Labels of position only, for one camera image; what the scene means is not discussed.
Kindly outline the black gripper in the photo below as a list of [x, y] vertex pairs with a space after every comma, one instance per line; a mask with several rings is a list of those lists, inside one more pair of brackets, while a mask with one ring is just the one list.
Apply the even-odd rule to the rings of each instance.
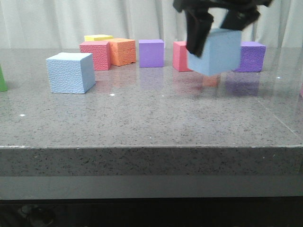
[[201, 57], [214, 21], [214, 17], [208, 13], [208, 8], [230, 9], [220, 28], [242, 31], [259, 18], [260, 13], [254, 8], [259, 5], [268, 7], [271, 2], [271, 0], [174, 0], [173, 7], [177, 12], [185, 10], [187, 50], [190, 54]]

